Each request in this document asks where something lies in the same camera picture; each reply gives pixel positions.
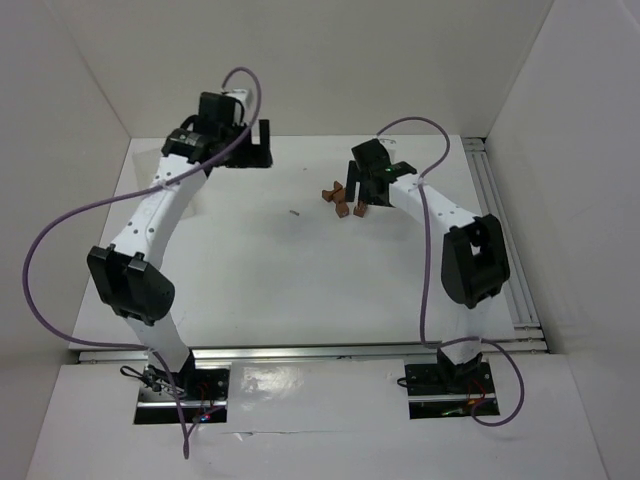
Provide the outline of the rectangular brown wood block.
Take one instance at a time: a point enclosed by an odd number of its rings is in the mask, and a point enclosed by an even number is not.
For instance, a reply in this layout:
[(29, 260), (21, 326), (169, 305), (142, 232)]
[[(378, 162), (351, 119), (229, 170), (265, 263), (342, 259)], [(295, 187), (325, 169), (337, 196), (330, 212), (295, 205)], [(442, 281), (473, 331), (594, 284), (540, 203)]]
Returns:
[(335, 213), (339, 218), (344, 218), (349, 215), (349, 205), (344, 196), (334, 197), (333, 202), (335, 204)]

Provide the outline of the U-shaped brown wood block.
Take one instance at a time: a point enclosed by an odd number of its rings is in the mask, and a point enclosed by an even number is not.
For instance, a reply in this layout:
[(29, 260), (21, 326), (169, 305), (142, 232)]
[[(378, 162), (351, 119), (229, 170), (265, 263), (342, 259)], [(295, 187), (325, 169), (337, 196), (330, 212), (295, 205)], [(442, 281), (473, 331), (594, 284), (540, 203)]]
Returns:
[(344, 197), (344, 187), (340, 182), (335, 182), (329, 190), (323, 190), (321, 197), (326, 202), (342, 202)]

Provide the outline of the white perforated plastic box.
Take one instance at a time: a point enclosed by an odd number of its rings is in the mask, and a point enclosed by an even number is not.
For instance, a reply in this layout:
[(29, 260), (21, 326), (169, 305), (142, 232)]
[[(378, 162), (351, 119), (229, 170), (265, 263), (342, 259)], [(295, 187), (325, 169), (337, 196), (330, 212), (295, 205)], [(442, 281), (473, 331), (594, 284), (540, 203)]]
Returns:
[(172, 183), (175, 177), (179, 177), (194, 167), (187, 157), (170, 154), (162, 156), (159, 148), (136, 153), (132, 156), (137, 185), (140, 190), (161, 186), (161, 189), (146, 199), (151, 200), (152, 206), (159, 206), (162, 201), (168, 200), (172, 207), (185, 205), (182, 219), (196, 214), (197, 207), (194, 198), (206, 182), (205, 173), (200, 170), (178, 182)]

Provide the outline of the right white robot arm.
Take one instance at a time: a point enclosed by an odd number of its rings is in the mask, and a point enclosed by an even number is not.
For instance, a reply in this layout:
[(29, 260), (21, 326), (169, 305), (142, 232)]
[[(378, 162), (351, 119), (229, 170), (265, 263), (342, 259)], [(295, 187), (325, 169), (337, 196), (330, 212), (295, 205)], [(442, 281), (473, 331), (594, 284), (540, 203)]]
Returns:
[(379, 139), (353, 147), (346, 199), (397, 208), (423, 227), (420, 341), (436, 346), (442, 383), (461, 382), (480, 366), (493, 300), (510, 277), (502, 226), (496, 216), (474, 214), (427, 185), (408, 163), (393, 162), (388, 147)]

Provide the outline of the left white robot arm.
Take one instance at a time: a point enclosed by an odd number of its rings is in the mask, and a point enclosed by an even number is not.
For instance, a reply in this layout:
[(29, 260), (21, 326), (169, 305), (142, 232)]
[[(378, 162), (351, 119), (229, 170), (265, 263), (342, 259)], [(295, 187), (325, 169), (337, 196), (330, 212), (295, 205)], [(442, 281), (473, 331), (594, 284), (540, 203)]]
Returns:
[(184, 211), (209, 178), (215, 155), (228, 168), (269, 168), (270, 127), (259, 123), (259, 143), (246, 133), (252, 101), (247, 89), (204, 92), (196, 114), (166, 138), (151, 186), (124, 229), (105, 248), (94, 246), (87, 264), (101, 301), (124, 318), (151, 349), (149, 377), (183, 387), (195, 369), (191, 349), (171, 317), (174, 284), (161, 267)]

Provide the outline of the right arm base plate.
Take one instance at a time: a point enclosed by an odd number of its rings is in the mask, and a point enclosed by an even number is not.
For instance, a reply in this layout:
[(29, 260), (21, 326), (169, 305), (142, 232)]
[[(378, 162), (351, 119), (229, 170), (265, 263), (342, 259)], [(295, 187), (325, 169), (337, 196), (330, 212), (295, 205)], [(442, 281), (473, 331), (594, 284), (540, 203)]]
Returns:
[(488, 362), (482, 362), (473, 372), (455, 379), (446, 379), (436, 364), (407, 364), (404, 368), (405, 375), (396, 383), (407, 389), (410, 397), (472, 394), (488, 396), (495, 393)]

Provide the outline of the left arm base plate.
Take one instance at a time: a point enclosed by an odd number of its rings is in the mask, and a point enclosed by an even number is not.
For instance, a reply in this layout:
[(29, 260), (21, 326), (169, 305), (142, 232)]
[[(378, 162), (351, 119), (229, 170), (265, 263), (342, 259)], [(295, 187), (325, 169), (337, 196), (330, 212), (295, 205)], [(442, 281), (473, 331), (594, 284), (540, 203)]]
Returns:
[(178, 396), (183, 405), (204, 403), (213, 406), (228, 397), (230, 369), (226, 367), (203, 369), (195, 365), (186, 366), (174, 373), (175, 387), (164, 371), (151, 366), (142, 372), (134, 371), (132, 376), (140, 382), (139, 400), (143, 403), (168, 402)]

